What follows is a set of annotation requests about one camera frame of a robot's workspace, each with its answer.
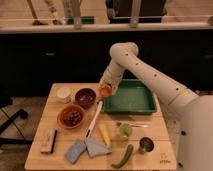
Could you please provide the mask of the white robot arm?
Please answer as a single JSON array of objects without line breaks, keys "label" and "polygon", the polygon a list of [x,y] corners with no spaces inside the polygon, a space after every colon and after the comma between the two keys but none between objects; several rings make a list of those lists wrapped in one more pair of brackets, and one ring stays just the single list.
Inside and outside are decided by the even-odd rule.
[{"label": "white robot arm", "polygon": [[100,79],[99,87],[111,87],[114,95],[125,70],[153,91],[171,110],[180,115],[181,128],[177,171],[213,171],[213,95],[199,96],[183,84],[138,58],[133,42],[110,47],[111,61]]}]

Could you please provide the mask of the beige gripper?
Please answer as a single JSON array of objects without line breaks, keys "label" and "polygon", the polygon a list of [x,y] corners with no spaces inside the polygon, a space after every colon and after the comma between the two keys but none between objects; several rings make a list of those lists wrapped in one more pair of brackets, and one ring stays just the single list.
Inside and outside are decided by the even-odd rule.
[{"label": "beige gripper", "polygon": [[107,83],[105,80],[101,80],[101,81],[99,82],[99,93],[100,93],[100,90],[101,90],[102,88],[105,88],[105,87],[109,87],[109,88],[112,89],[112,94],[111,94],[111,95],[114,95],[114,94],[116,93],[116,91],[117,91],[117,86],[116,86],[116,85],[112,85],[112,84],[110,84],[110,83]]}]

